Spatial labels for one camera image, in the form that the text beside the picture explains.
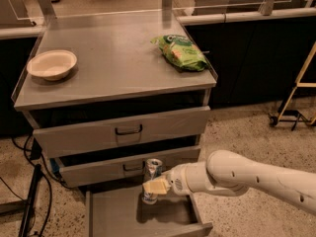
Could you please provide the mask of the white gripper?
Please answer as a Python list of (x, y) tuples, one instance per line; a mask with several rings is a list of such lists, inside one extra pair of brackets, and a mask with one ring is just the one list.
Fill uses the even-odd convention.
[(188, 164), (178, 165), (163, 173), (165, 177), (159, 177), (143, 184), (144, 190), (149, 194), (165, 195), (171, 190), (175, 195), (188, 196), (191, 193), (187, 183)]

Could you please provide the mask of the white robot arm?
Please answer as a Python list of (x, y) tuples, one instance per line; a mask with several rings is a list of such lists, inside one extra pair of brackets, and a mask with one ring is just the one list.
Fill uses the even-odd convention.
[(178, 165), (144, 182), (143, 188), (153, 195), (222, 197), (238, 197), (253, 188), (316, 214), (315, 173), (259, 163), (228, 150), (214, 151), (204, 161)]

